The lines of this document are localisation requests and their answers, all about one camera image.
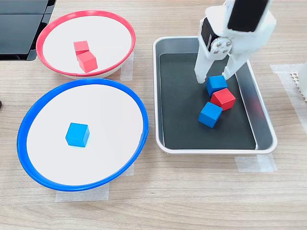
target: metal tray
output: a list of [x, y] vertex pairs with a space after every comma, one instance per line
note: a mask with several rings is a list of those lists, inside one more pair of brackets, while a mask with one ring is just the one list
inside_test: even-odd
[[[155, 138], [168, 154], [268, 154], [277, 146], [268, 112], [249, 62], [227, 80], [236, 97], [214, 128], [198, 122], [210, 97], [194, 66], [198, 37], [162, 37], [153, 44]], [[228, 57], [214, 62], [208, 76], [221, 75]]]

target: robotic arm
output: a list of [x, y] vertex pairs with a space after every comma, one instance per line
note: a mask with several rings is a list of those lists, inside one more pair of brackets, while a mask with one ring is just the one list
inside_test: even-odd
[[197, 82], [205, 82], [215, 60], [229, 55], [222, 75], [232, 77], [268, 42], [276, 25], [269, 11], [272, 0], [226, 0], [209, 7], [200, 23], [199, 51], [195, 64]]

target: wooden block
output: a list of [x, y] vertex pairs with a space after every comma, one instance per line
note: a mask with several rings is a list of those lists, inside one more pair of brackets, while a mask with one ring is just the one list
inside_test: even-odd
[[228, 85], [224, 76], [212, 76], [208, 78], [207, 90], [210, 97], [212, 97], [214, 92], [225, 89], [227, 87]]
[[210, 100], [211, 103], [221, 107], [223, 111], [231, 109], [235, 104], [236, 98], [229, 91], [229, 89], [223, 89], [217, 92], [214, 92]]
[[85, 147], [89, 136], [90, 130], [88, 129], [88, 125], [71, 123], [65, 139], [68, 145]]
[[218, 107], [211, 102], [207, 102], [205, 107], [201, 111], [198, 121], [210, 128], [213, 128], [215, 123], [219, 119], [222, 110], [223, 109], [221, 107]]
[[73, 45], [75, 46], [76, 55], [90, 51], [87, 41], [74, 42]]
[[90, 51], [77, 55], [77, 59], [85, 73], [98, 68], [96, 58]]

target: wood grain surface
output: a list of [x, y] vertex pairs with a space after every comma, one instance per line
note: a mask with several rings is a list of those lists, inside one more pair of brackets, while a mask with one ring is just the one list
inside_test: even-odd
[[[117, 13], [132, 24], [137, 35], [133, 81], [123, 83], [144, 102], [150, 133], [134, 176], [112, 181], [108, 201], [55, 203], [56, 191], [39, 185], [22, 168], [16, 138], [28, 109], [71, 80], [39, 59], [0, 62], [1, 230], [307, 229], [307, 136], [269, 66], [307, 60], [307, 1], [274, 1], [276, 30], [251, 59], [278, 138], [277, 171], [238, 172], [233, 156], [168, 156], [155, 143], [153, 42], [162, 36], [197, 35], [205, 9], [222, 3], [58, 0], [52, 21], [93, 9]], [[120, 70], [109, 78], [119, 81]]]

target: tray rim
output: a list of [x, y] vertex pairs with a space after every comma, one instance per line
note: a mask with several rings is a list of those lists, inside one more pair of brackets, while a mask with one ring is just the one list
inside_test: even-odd
[[273, 124], [271, 122], [269, 113], [266, 109], [265, 103], [263, 101], [262, 95], [260, 93], [260, 89], [258, 87], [254, 72], [252, 70], [252, 66], [250, 61], [247, 61], [248, 70], [250, 71], [251, 78], [253, 81], [253, 85], [256, 89], [258, 99], [261, 104], [261, 108], [263, 110], [266, 122], [268, 124], [270, 133], [272, 135], [272, 144], [270, 147], [264, 150], [257, 150], [257, 149], [169, 149], [165, 147], [160, 139], [159, 139], [159, 118], [158, 118], [158, 88], [157, 88], [157, 62], [156, 62], [156, 45], [162, 40], [167, 39], [198, 39], [199, 36], [164, 36], [156, 39], [153, 43], [153, 92], [154, 92], [154, 121], [155, 121], [155, 141], [159, 148], [166, 152], [167, 154], [179, 154], [179, 155], [255, 155], [255, 154], [269, 154], [272, 153], [277, 147], [277, 136], [275, 134]]

